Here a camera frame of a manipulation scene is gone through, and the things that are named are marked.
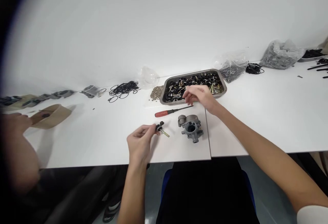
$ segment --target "hand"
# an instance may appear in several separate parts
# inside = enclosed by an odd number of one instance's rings
[[[154,134],[156,125],[142,125],[127,137],[127,145],[130,153],[130,164],[147,166],[150,160],[150,141]]]
[[[3,115],[5,132],[8,135],[23,135],[23,133],[32,125],[32,120],[27,115],[13,113]]]
[[[213,115],[215,110],[220,106],[206,85],[187,86],[182,98],[189,105],[193,105],[193,102],[199,101]]]

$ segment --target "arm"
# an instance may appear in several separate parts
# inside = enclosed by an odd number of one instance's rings
[[[199,101],[233,132],[256,164],[285,192],[298,212],[308,205],[328,207],[328,197],[284,151],[239,121],[220,105],[207,87],[190,86],[186,103]]]
[[[126,174],[119,224],[145,223],[146,167],[150,159],[150,141],[156,125],[142,125],[127,138],[129,167]]]
[[[35,150],[23,133],[32,124],[20,113],[3,115],[3,146],[13,189],[18,194],[28,193],[39,180],[39,163]]]

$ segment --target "black pants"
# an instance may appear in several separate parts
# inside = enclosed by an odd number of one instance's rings
[[[174,163],[156,223],[259,223],[237,158]]]
[[[24,221],[33,224],[92,223],[102,198],[121,200],[127,165],[45,169],[22,202]]]

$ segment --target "tray of parts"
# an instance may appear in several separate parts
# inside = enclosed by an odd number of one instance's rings
[[[186,86],[207,85],[214,98],[219,98],[227,92],[227,86],[217,69],[208,69],[170,77],[164,83],[161,104],[180,104]]]

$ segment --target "white wall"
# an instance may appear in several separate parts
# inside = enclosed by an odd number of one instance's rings
[[[5,59],[7,95],[81,90],[212,67],[247,49],[260,60],[274,39],[317,46],[328,0],[24,0]]]

